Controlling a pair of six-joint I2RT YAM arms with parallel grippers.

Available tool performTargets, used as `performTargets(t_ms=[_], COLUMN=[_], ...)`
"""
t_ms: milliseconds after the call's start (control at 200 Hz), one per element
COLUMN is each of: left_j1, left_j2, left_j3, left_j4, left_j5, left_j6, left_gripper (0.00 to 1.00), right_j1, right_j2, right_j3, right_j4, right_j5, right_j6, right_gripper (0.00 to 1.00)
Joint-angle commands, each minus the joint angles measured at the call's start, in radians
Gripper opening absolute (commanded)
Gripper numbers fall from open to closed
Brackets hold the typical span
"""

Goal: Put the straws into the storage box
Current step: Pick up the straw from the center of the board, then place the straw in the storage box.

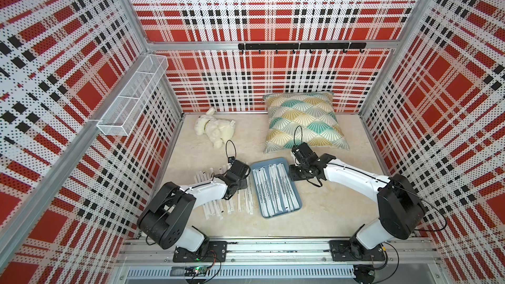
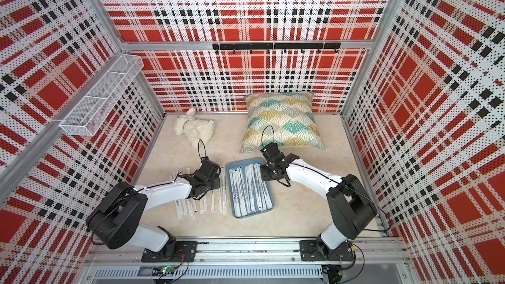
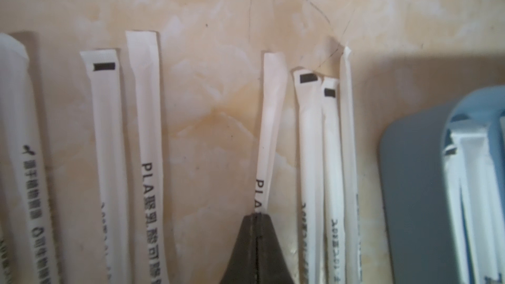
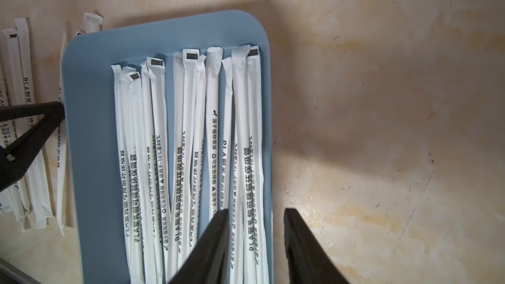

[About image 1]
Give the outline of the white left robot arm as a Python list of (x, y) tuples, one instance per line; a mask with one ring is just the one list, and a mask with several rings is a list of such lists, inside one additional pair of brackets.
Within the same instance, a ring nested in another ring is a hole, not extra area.
[(141, 232), (162, 249), (173, 246), (198, 256), (209, 252), (209, 238), (187, 223), (193, 209), (212, 201), (229, 200), (235, 193), (247, 189), (249, 165), (234, 160), (223, 174), (215, 174), (210, 180), (179, 186), (173, 182), (164, 184), (138, 218)]

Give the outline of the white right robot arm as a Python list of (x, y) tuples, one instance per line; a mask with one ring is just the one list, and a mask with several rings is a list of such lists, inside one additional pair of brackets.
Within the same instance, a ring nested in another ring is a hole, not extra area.
[(317, 179), (344, 185), (374, 201), (378, 217), (360, 227), (349, 239), (356, 255), (363, 255), (378, 245), (393, 239), (408, 239), (422, 218), (426, 207), (409, 180), (402, 175), (393, 177), (373, 174), (350, 166), (333, 155), (318, 156), (307, 143), (291, 149), (295, 163), (289, 166), (292, 181)]

